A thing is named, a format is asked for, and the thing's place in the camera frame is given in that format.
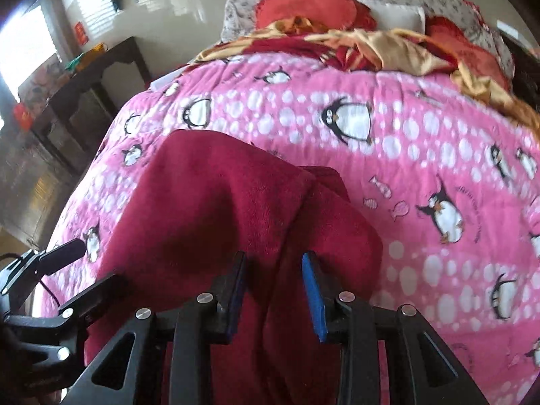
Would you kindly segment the pink penguin blanket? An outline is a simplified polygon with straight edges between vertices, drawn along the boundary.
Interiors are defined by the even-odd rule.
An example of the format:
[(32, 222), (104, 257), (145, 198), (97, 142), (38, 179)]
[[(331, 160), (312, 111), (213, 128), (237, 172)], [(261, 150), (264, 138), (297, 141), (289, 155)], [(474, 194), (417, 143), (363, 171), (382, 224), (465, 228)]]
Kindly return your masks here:
[(107, 272), (113, 229), (161, 143), (198, 131), (336, 170), (383, 240), (373, 303), (414, 304), (491, 403), (525, 397), (539, 373), (539, 145), (443, 74), (348, 73), (261, 53), (135, 95), (53, 231), (52, 245), (87, 245), (49, 277), (55, 298)]

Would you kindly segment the dark carved wooden headboard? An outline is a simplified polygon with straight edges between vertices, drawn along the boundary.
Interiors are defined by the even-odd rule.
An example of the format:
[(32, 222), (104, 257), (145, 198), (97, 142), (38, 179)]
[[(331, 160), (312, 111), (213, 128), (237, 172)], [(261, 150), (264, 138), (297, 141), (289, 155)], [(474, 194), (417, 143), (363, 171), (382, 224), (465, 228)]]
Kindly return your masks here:
[(513, 57), (513, 92), (540, 112), (540, 66), (539, 59), (528, 51), (517, 39), (500, 30), (504, 44)]

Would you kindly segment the dark wooden side table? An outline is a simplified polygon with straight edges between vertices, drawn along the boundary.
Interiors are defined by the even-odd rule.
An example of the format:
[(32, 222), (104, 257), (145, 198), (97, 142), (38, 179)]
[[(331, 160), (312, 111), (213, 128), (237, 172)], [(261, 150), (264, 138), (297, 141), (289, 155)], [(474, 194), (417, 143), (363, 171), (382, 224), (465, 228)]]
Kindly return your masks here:
[(90, 154), (90, 147), (87, 145), (82, 134), (72, 125), (71, 118), (79, 108), (81, 96), (88, 91), (92, 91), (96, 95), (104, 112), (111, 119), (116, 116), (119, 109), (114, 105), (109, 93), (104, 89), (102, 84), (103, 72), (115, 63), (135, 64), (144, 82), (144, 87), (146, 89), (149, 87), (152, 76), (143, 54), (138, 47), (136, 37), (128, 37), (111, 49), (108, 49), (106, 53), (100, 55), (82, 71), (72, 76), (65, 85), (52, 95), (48, 100), (45, 111), (36, 118), (30, 128), (34, 137), (73, 176), (79, 176), (81, 170), (72, 165), (69, 159), (60, 152), (59, 148), (55, 147), (49, 138), (53, 120), (57, 120), (68, 135), (77, 143), (81, 151), (88, 156)]

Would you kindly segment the gold and red satin cloth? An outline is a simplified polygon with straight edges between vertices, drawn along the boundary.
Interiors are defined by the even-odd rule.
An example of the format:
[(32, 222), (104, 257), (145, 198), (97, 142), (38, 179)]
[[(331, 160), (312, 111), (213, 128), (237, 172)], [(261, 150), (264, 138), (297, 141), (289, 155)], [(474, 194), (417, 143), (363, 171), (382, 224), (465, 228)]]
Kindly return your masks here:
[(412, 76), (445, 73), (458, 91), (490, 106), (517, 125), (539, 135), (539, 113), (489, 76), (475, 76), (469, 68), (440, 48), (427, 35), (396, 28), (328, 29), (306, 18), (275, 21), (245, 37), (205, 49), (195, 58), (201, 65), (256, 53), (284, 52), (318, 59), (344, 72), (397, 71)]

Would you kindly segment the white pillow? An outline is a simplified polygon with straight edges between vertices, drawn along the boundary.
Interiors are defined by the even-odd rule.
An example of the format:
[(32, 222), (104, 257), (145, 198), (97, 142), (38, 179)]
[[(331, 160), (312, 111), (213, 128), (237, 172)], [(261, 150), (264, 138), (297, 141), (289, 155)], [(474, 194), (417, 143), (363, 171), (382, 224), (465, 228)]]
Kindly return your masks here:
[(401, 28), (419, 34), (426, 33), (426, 14), (421, 6), (396, 5), (376, 0), (358, 1), (370, 8), (377, 30)]

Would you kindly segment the red heart pillow right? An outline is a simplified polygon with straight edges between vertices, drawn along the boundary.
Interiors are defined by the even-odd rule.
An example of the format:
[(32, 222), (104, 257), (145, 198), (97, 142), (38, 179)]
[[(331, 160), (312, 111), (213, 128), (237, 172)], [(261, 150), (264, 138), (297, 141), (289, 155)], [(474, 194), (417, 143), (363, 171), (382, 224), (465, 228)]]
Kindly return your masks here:
[(426, 34), (437, 46), (450, 52), (457, 61), (463, 62), (475, 76), (489, 76), (505, 90), (510, 89), (510, 81), (495, 56), (470, 42), (448, 18), (427, 17)]

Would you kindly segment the dark red fleece shirt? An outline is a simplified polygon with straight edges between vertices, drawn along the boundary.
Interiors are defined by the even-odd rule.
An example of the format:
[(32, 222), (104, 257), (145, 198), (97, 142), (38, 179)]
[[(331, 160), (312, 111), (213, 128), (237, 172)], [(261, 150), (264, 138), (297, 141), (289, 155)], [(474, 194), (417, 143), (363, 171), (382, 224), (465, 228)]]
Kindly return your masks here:
[(126, 292), (90, 329), (88, 357), (138, 308), (166, 311), (206, 290), (237, 251), (248, 257), (246, 295), (233, 341), (211, 352), (216, 402), (332, 404), (340, 351), (313, 331), (302, 257), (313, 251), (366, 299), (383, 243), (336, 171), (217, 132), (170, 134), (144, 169), (99, 269), (126, 277)]

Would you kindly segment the red heart pillow left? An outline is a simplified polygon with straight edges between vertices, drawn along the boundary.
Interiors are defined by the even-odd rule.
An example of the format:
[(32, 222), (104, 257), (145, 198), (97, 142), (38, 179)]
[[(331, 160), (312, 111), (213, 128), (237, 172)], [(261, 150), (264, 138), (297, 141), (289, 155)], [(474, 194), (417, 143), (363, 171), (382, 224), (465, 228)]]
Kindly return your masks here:
[(260, 0), (255, 7), (257, 29), (289, 18), (306, 18), (329, 29), (377, 28), (371, 9), (358, 0)]

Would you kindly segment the red heart pillow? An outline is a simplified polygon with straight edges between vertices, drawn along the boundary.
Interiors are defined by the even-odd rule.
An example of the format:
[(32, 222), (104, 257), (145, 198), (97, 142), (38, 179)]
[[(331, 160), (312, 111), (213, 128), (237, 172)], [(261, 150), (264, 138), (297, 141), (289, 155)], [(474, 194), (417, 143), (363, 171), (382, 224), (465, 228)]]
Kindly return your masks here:
[(257, 29), (289, 18), (306, 18), (329, 29), (377, 28), (371, 9), (358, 0), (260, 0), (255, 7)]
[(475, 76), (489, 76), (505, 90), (510, 89), (510, 81), (495, 56), (470, 42), (448, 18), (427, 17), (426, 34), (437, 46), (450, 52), (457, 61), (463, 62)]

